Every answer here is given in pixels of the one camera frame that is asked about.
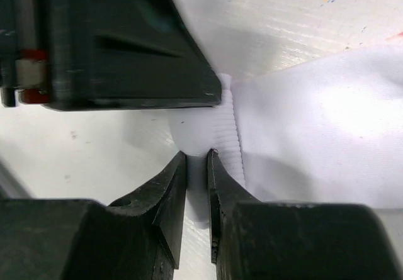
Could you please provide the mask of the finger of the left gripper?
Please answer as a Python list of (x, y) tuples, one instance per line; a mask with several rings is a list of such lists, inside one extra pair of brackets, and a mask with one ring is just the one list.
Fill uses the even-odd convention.
[(173, 0), (38, 0), (48, 106), (62, 111), (215, 106), (222, 85)]

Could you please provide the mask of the white sock with black stripes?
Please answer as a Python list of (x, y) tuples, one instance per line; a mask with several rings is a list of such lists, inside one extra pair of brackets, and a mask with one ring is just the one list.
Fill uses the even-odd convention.
[(208, 225), (207, 153), (261, 201), (402, 207), (402, 46), (361, 48), (252, 79), (168, 113), (189, 157), (188, 216)]

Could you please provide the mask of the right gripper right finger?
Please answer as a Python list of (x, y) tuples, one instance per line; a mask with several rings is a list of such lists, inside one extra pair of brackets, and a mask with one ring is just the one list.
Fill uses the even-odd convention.
[(218, 279), (401, 279), (385, 225), (362, 204), (263, 202), (207, 157)]

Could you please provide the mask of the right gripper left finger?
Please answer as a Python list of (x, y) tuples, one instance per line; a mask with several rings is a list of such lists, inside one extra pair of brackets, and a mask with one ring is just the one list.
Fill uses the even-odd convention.
[(1, 278), (172, 279), (185, 194), (183, 153), (109, 205), (33, 198), (1, 167)]

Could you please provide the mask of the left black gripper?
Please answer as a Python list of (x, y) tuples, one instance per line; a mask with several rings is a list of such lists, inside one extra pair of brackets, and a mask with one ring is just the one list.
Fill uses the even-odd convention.
[(38, 0), (1, 0), (1, 104), (46, 104), (48, 52), (40, 36)]

